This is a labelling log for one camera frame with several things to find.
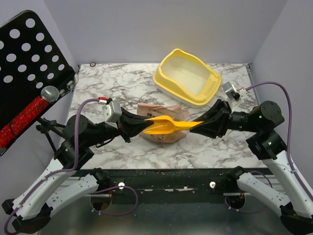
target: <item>cable clip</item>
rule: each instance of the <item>cable clip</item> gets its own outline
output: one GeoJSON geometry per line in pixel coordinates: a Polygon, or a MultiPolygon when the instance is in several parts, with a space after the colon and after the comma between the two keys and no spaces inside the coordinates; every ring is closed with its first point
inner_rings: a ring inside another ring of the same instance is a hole
{"type": "Polygon", "coordinates": [[[46,175],[43,176],[42,180],[43,180],[43,181],[48,180],[48,178],[46,177],[46,175]]]}

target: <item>screw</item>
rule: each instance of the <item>screw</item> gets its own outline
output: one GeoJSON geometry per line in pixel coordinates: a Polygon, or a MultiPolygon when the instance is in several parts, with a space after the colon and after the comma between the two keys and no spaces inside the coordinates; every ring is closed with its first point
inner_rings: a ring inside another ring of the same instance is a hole
{"type": "Polygon", "coordinates": [[[210,188],[215,188],[216,187],[216,183],[214,181],[210,182],[210,188]]]}

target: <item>perforated black panel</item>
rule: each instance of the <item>perforated black panel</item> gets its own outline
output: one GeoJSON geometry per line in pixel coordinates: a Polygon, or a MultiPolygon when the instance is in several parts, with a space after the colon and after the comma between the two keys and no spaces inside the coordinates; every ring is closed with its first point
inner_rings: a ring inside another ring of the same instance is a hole
{"type": "Polygon", "coordinates": [[[52,85],[68,92],[67,83],[74,75],[35,12],[23,11],[2,24],[0,129],[37,97],[43,87],[52,85]]]}

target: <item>white wall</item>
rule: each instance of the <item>white wall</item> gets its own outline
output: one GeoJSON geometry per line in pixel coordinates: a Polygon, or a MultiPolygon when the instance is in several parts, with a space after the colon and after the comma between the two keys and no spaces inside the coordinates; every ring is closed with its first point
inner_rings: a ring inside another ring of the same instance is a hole
{"type": "MultiPolygon", "coordinates": [[[[288,90],[293,111],[291,153],[313,186],[313,1],[289,0],[252,63],[255,81],[276,81],[288,90]]],[[[277,102],[286,119],[277,128],[286,138],[288,108],[283,92],[272,85],[258,89],[260,99],[277,102]]]]}
{"type": "Polygon", "coordinates": [[[78,63],[250,63],[287,0],[45,0],[78,63]]]}
{"type": "MultiPolygon", "coordinates": [[[[1,1],[0,24],[27,9],[33,10],[39,15],[68,63],[73,68],[77,68],[77,63],[42,0],[1,1]]],[[[71,95],[68,94],[62,98],[44,117],[64,123],[69,110],[71,95]]],[[[58,144],[60,138],[53,136],[53,140],[58,144]]],[[[43,134],[36,131],[34,124],[0,157],[0,202],[18,197],[24,192],[42,173],[52,157],[53,152],[48,141],[43,134]]],[[[0,235],[4,234],[3,226],[7,217],[3,210],[0,210],[0,235]]]]}

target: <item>black metal frame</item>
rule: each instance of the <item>black metal frame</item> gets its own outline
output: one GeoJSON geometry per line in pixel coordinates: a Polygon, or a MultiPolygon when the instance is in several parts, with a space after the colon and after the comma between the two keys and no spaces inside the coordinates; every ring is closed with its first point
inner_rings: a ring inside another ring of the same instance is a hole
{"type": "MultiPolygon", "coordinates": [[[[139,203],[224,203],[223,193],[227,190],[212,189],[210,182],[219,182],[232,168],[220,169],[106,169],[112,186],[124,182],[136,190],[139,203]],[[192,190],[178,191],[184,187],[192,190]]],[[[265,175],[272,175],[268,168],[247,168],[265,175]]],[[[92,170],[81,169],[73,177],[84,177],[92,170]]],[[[130,190],[113,192],[115,204],[133,204],[134,195],[130,190]]],[[[93,202],[104,202],[109,198],[93,196],[93,202]]]]}

